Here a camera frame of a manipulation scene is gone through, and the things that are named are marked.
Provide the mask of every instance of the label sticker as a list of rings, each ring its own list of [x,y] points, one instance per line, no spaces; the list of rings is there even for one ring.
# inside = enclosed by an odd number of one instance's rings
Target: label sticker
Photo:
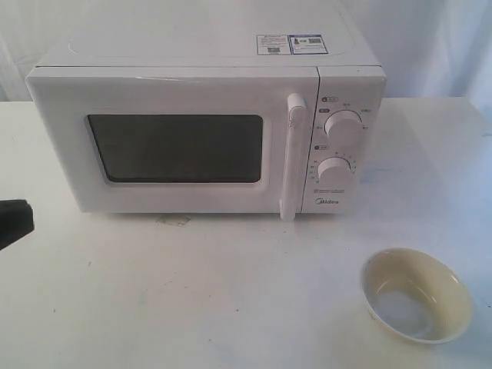
[[[288,35],[257,35],[258,55],[292,55]]]
[[[289,35],[289,43],[294,55],[328,53],[321,35]]]

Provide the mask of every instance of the white curtain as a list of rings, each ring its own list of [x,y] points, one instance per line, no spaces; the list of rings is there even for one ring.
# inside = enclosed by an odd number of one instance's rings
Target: white curtain
[[[24,77],[97,1],[2,0],[0,100],[30,99]],[[341,1],[384,67],[387,96],[467,96],[492,120],[492,0]]]

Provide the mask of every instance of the timer knob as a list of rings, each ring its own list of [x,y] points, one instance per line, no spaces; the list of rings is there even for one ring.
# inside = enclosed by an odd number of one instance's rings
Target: timer knob
[[[337,111],[326,120],[324,130],[334,147],[357,144],[362,136],[362,120],[350,110]]]
[[[342,190],[352,181],[351,165],[343,158],[329,158],[318,165],[317,176],[324,187]]]

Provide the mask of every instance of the white bowl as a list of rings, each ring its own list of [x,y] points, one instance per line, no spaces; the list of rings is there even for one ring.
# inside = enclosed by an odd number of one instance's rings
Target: white bowl
[[[391,248],[372,255],[361,272],[371,315],[411,341],[443,344],[463,334],[473,316],[467,288],[423,252]]]

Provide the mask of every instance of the dark glass window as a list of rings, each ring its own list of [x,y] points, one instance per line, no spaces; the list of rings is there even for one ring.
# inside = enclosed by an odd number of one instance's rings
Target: dark glass window
[[[113,182],[254,183],[261,177],[257,115],[89,115]]]

